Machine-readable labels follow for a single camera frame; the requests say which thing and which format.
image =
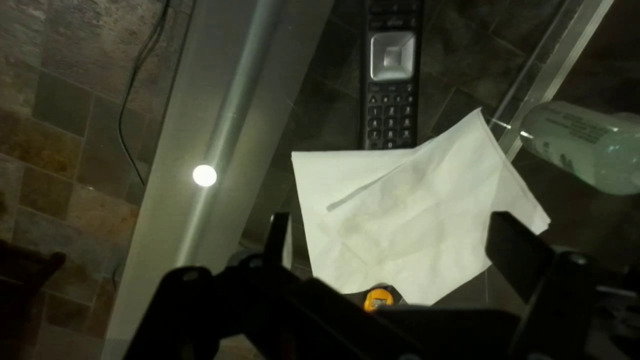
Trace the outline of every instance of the cordless phone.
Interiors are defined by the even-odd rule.
[[[362,143],[417,146],[422,0],[365,0]]]

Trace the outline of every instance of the black metal frame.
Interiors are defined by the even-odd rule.
[[[633,277],[606,277],[576,253],[554,254],[508,214],[495,214],[488,257],[529,303],[525,319],[503,310],[388,307],[366,314],[321,281],[280,267],[287,214],[272,219],[262,257],[212,277],[179,268],[165,277],[126,358],[214,358],[222,339],[246,334],[267,358],[594,358],[587,345],[639,356]]]

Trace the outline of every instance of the bright light spot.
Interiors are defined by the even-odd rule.
[[[214,168],[214,167],[208,167],[208,164],[197,167],[195,172],[192,172],[192,177],[195,177],[195,182],[197,182],[198,186],[202,186],[202,188],[208,188],[208,186],[216,185],[216,180],[218,180],[216,168]]]

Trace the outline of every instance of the wire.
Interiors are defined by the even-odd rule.
[[[136,87],[136,80],[139,80],[139,75],[140,75],[145,62],[149,61],[149,56],[158,46],[158,40],[163,38],[171,4],[173,4],[173,0],[165,0],[160,16],[158,16],[153,33],[149,34],[147,43],[142,44],[140,53],[136,55],[136,62],[135,62],[132,75],[128,79],[125,100],[123,100],[121,113],[119,113],[119,140],[121,140],[121,146],[123,146],[123,151],[125,151],[131,167],[135,168],[135,172],[136,172],[136,177],[139,177],[142,186],[147,186],[147,180],[145,180],[145,177],[142,177],[142,172],[140,172],[140,168],[139,168],[139,164],[136,164],[136,160],[135,160],[135,157],[132,157],[132,153],[131,153],[131,149],[126,145],[126,140],[125,140],[125,113],[126,113],[126,104],[128,104],[128,100],[132,97],[132,91]]]

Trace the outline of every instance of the white paper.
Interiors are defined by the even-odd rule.
[[[480,111],[417,151],[295,153],[312,273],[341,293],[393,285],[434,304],[488,268],[495,210],[533,233],[549,217]]]

